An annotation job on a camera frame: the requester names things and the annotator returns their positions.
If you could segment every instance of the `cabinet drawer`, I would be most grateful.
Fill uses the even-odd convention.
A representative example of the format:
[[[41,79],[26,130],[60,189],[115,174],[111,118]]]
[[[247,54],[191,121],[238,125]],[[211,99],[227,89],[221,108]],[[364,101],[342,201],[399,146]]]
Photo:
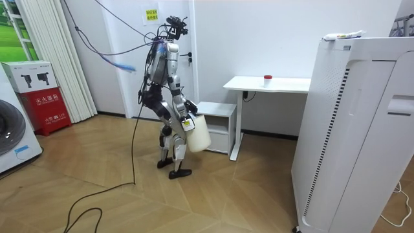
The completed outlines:
[[[228,135],[210,132],[212,143],[207,150],[228,153]]]

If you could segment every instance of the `wooden floor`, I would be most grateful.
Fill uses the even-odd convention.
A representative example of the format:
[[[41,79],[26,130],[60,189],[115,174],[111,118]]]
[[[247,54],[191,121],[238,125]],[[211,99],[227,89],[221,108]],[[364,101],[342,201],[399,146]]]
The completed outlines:
[[[134,120],[96,116],[39,137],[44,154],[0,181],[0,232],[63,232],[78,198],[132,181]],[[187,152],[193,175],[170,181],[172,166],[156,169],[160,123],[140,121],[134,147],[136,185],[80,201],[71,222],[90,207],[103,209],[104,232],[282,233],[296,226],[290,169],[296,142],[245,135],[237,162],[220,153]],[[414,162],[402,185],[414,199]],[[392,221],[406,213],[404,196],[384,210]],[[98,212],[85,214],[71,232],[94,232]],[[413,232],[414,220],[395,228],[378,220],[376,233]]]

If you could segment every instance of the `white cord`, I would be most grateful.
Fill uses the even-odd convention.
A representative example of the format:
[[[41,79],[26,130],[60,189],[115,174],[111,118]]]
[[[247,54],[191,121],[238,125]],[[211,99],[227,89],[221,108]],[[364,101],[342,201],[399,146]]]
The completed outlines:
[[[407,220],[407,218],[411,215],[411,207],[408,205],[408,201],[409,201],[409,197],[408,197],[408,195],[405,193],[405,192],[403,192],[402,191],[402,188],[401,188],[401,182],[399,181],[398,182],[398,186],[397,187],[395,187],[395,189],[397,189],[396,191],[393,191],[394,193],[402,193],[402,194],[404,194],[406,197],[407,197],[407,201],[406,201],[406,206],[408,207],[408,209],[409,209],[409,212],[408,212],[408,215],[402,220],[402,222],[401,222],[401,224],[400,225],[396,225],[396,224],[394,224],[394,223],[392,223],[392,222],[390,222],[388,219],[386,219],[383,215],[381,215],[381,217],[385,220],[385,221],[387,221],[389,224],[391,224],[391,225],[393,225],[394,227],[402,227],[403,225],[404,225],[404,222]]]

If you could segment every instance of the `red box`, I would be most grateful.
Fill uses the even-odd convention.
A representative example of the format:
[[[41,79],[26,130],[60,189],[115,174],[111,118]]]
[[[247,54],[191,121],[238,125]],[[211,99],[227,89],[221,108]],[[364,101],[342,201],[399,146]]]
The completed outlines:
[[[59,87],[19,96],[36,134],[49,136],[53,131],[72,125]]]

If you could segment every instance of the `wall sign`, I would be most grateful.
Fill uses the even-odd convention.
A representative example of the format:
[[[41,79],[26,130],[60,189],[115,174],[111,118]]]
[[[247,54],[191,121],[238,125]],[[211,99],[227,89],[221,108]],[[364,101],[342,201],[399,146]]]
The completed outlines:
[[[160,25],[160,8],[158,3],[148,3],[141,6],[144,25]]]

